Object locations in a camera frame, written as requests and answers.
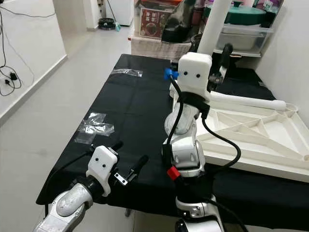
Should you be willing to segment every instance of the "white pipe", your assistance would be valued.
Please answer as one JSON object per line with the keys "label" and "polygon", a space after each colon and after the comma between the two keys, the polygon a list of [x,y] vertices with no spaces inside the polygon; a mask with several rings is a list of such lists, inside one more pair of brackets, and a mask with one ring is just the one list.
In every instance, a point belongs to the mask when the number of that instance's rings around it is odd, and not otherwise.
{"label": "white pipe", "polygon": [[212,55],[224,26],[224,21],[231,3],[232,0],[214,1],[201,42],[198,46],[198,53],[208,54],[210,56]]}
{"label": "white pipe", "polygon": [[226,103],[234,103],[238,105],[249,105],[254,107],[285,111],[286,103],[284,101],[273,100],[267,101],[256,98],[245,98],[233,95],[226,95],[218,92],[211,92],[211,100],[221,101]]}

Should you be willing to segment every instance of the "table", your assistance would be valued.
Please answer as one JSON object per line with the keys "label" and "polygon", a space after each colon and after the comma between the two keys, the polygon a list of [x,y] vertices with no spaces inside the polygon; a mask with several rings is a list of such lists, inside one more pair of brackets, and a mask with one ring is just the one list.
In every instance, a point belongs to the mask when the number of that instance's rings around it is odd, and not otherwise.
{"label": "table", "polygon": [[[112,146],[119,140],[124,142],[118,152],[121,174],[126,175],[142,155],[150,158],[138,180],[126,188],[115,187],[108,198],[101,198],[98,203],[177,215],[174,185],[162,167],[160,155],[162,142],[167,137],[164,121],[171,112],[169,82],[163,80],[164,68],[168,66],[169,61],[164,59],[122,55],[115,68],[142,70],[142,77],[122,73],[111,75],[85,115],[87,119],[91,112],[106,113],[104,121],[114,125],[113,134],[109,137],[97,135],[93,144]],[[259,82],[254,71],[238,69],[229,73],[218,91],[273,100],[271,92]],[[77,132],[52,172],[89,149],[89,145],[74,142],[76,135]],[[47,196],[44,195],[45,184],[37,203],[51,203],[72,180],[85,176],[89,159],[84,157],[55,176]],[[217,201],[235,211],[247,225],[309,230],[307,183],[230,168],[216,175],[213,190]],[[222,211],[221,215],[224,222],[235,222],[229,214]]]}

